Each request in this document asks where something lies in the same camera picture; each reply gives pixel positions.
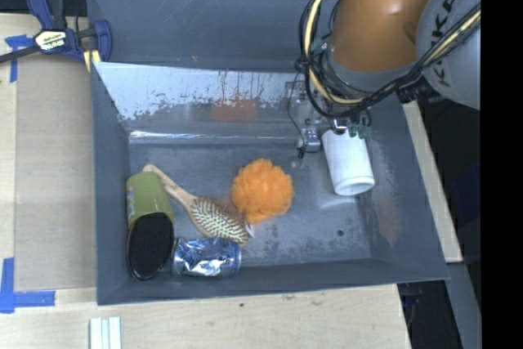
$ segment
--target black cable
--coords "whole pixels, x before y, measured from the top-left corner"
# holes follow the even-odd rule
[[[367,127],[371,128],[373,125],[373,115],[370,112],[370,110],[365,110],[365,114],[367,115]]]
[[[431,61],[427,61],[428,58],[437,51],[441,45],[443,45],[447,38],[454,34],[456,31],[460,29],[460,27],[469,20],[472,16],[474,16],[479,10],[481,9],[481,3],[478,3],[475,7],[473,7],[459,22],[457,22],[455,25],[452,26],[438,41],[436,41],[431,48],[429,48],[428,51],[425,52],[425,54],[422,55],[421,58],[419,58],[416,63],[414,64],[413,68],[401,78],[397,78],[393,80],[392,82],[389,82],[385,86],[378,89],[376,92],[371,93],[367,97],[365,97],[361,102],[359,102],[356,105],[351,105],[351,108],[347,111],[341,112],[341,113],[329,113],[325,112],[321,107],[316,103],[314,97],[312,96],[311,89],[309,86],[310,77],[308,72],[306,72],[306,92],[307,96],[309,97],[309,100],[311,101],[311,104],[315,107],[315,109],[327,118],[350,118],[351,116],[357,115],[358,113],[368,109],[369,107],[375,105],[379,101],[382,101],[386,97],[390,96],[393,92],[395,92],[402,84],[411,83],[415,81],[420,75],[421,72],[431,65],[433,65],[435,62],[442,60],[445,58],[448,54],[450,54],[452,51],[454,51],[459,45],[463,44],[473,33],[473,31],[470,31],[468,35],[465,36],[465,39],[463,39],[458,45],[455,45],[454,47],[449,47],[444,53],[438,55],[437,57],[433,58]],[[308,64],[312,69],[315,69],[315,63],[313,60],[308,60]]]
[[[316,12],[316,19],[314,21],[314,23],[312,24],[312,29],[311,29],[311,48],[312,48],[312,44],[313,44],[313,40],[316,38],[316,33],[318,32],[318,26],[320,25],[319,22],[320,22],[320,15],[321,15],[321,4],[318,6],[318,11]]]
[[[300,74],[301,74],[300,72],[297,72],[296,76],[294,77],[293,86],[291,88],[291,92],[289,93],[288,100],[287,100],[287,115],[288,115],[289,119],[291,120],[291,122],[293,123],[294,127],[300,133],[300,137],[302,138],[302,143],[303,143],[302,146],[301,147],[297,147],[297,150],[298,150],[297,156],[298,156],[299,159],[302,159],[303,156],[305,155],[305,153],[314,154],[314,153],[318,153],[320,150],[308,151],[306,149],[307,146],[308,146],[307,140],[306,140],[305,136],[303,135],[302,129],[300,128],[300,126],[297,124],[297,122],[294,120],[293,116],[291,115],[291,109],[290,109],[291,108],[291,100],[293,98],[293,93],[294,93],[294,88],[296,87],[297,78],[298,78],[298,76]]]
[[[80,45],[80,38],[78,38],[78,33],[80,32],[80,28],[78,27],[78,15],[74,17],[74,41],[76,41],[76,45]]]
[[[326,86],[326,87],[333,89],[333,86],[339,87],[339,85],[341,84],[344,87],[351,89],[353,92],[358,92],[361,96],[365,96],[365,95],[369,94],[368,92],[361,91],[360,89],[357,89],[357,88],[351,86],[348,82],[343,80],[335,71],[326,71],[324,69],[324,67],[321,65],[321,61],[323,60],[324,53],[325,53],[325,51],[322,51],[320,54],[317,54],[316,56],[313,57],[313,59],[314,59],[319,56],[320,59],[313,60],[312,66],[315,70],[314,73],[318,79],[322,78],[326,83],[332,84],[330,87],[329,86]]]
[[[309,0],[307,2],[305,9],[303,9],[302,16],[300,16],[300,26],[298,27],[298,36],[300,38],[300,51],[303,55],[305,55],[305,47],[303,46],[303,26],[305,24],[305,19],[307,17],[308,12],[311,10],[311,5],[314,2],[314,0]]]
[[[312,57],[311,60],[311,68],[312,72],[315,74],[316,78],[321,83],[321,85],[326,87],[326,83],[328,82],[328,80],[324,72],[324,68],[321,66],[320,63],[314,60],[314,57]],[[330,96],[331,92],[329,92],[328,88],[325,88],[325,93],[327,93],[327,96],[329,97],[330,101],[332,103],[335,103],[335,100]]]
[[[331,33],[333,32],[334,20],[336,19],[337,9],[339,8],[339,6],[340,0],[337,0],[336,4],[333,7],[333,10],[330,12],[329,29]]]
[[[410,306],[410,315],[409,315],[409,318],[406,321],[407,328],[409,328],[409,329],[412,327],[412,322],[414,320],[415,312],[416,312],[416,306],[413,304],[412,306]]]
[[[303,141],[303,146],[302,147],[305,147],[306,146],[306,140],[305,140],[305,136],[303,135],[303,131],[302,129],[298,126],[297,122],[294,120],[293,116],[291,115],[291,100],[293,98],[293,93],[294,93],[294,88],[296,87],[296,81],[297,81],[297,78],[300,74],[299,73],[296,73],[296,76],[294,77],[294,81],[293,81],[293,87],[291,87],[291,92],[289,93],[288,95],[288,100],[287,100],[287,115],[288,117],[290,118],[290,120],[292,121],[294,127],[298,130],[298,132],[300,133],[300,136],[302,137],[302,141]]]

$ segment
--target wooden table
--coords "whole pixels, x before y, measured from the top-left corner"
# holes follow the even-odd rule
[[[85,20],[81,20],[81,24],[85,25]],[[30,15],[0,14],[0,54],[10,51],[3,42],[5,37],[18,34],[31,36],[38,31],[39,24]],[[54,67],[62,68],[64,65],[74,69],[82,66],[72,60],[65,61],[63,57],[37,54],[19,60],[19,77],[23,78],[31,71],[52,72]],[[22,204],[16,194],[16,159],[26,159],[27,155],[16,155],[17,85],[9,83],[9,69],[9,63],[0,65],[0,258],[15,256],[16,260],[19,249],[15,248],[15,243],[22,246],[25,239],[16,235],[20,232],[15,232],[16,222],[24,222],[20,217],[16,219],[16,209]],[[46,102],[42,102],[41,106],[45,107]],[[463,258],[418,106],[409,104],[405,106],[405,112],[445,259],[447,262],[460,262]],[[67,136],[67,129],[57,128],[56,135]],[[38,153],[60,152],[51,148],[52,144],[46,150],[35,149],[32,158],[38,161]],[[71,176],[78,174],[78,168],[71,173]],[[62,173],[62,183],[64,176],[67,173]],[[38,193],[46,196],[45,191],[39,190]],[[48,199],[56,196],[60,196],[59,189],[47,193]],[[71,236],[70,233],[56,235],[53,245],[66,251],[70,243],[65,239]],[[86,263],[87,267],[83,268],[92,269],[88,259]],[[97,306],[94,286],[79,284],[57,289],[55,303],[51,307],[17,308],[13,314],[0,314],[0,347],[86,348],[89,320],[118,316],[122,321],[125,349],[410,348],[395,285],[288,295]]]

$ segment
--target blue clamp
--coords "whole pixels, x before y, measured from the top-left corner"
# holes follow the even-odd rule
[[[64,0],[26,0],[29,10],[38,19],[42,30],[33,38],[32,45],[0,56],[0,63],[33,54],[58,54],[85,63],[85,48],[80,47],[80,39],[96,36],[98,54],[103,61],[109,59],[112,42],[109,22],[97,20],[94,28],[75,32],[67,28],[64,18]]]
[[[0,287],[0,313],[12,314],[18,307],[54,306],[55,291],[33,291],[16,293],[13,291],[13,276],[15,259],[9,257],[3,260],[2,286]]]
[[[11,47],[12,51],[18,51],[21,47],[32,47],[34,40],[27,35],[15,35],[14,37],[7,37],[6,44]],[[18,79],[18,61],[14,59],[11,62],[11,75],[9,76],[9,82],[16,82]]]

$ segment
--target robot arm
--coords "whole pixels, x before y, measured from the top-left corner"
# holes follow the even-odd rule
[[[439,94],[479,109],[481,0],[340,0],[319,54],[311,45],[320,3],[302,43],[306,79],[327,104],[310,96],[320,114],[355,117],[393,92],[404,103]]]

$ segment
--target blue can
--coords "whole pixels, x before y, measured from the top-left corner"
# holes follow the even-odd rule
[[[172,273],[189,276],[236,275],[241,250],[233,240],[223,238],[186,241],[177,239],[172,255]]]

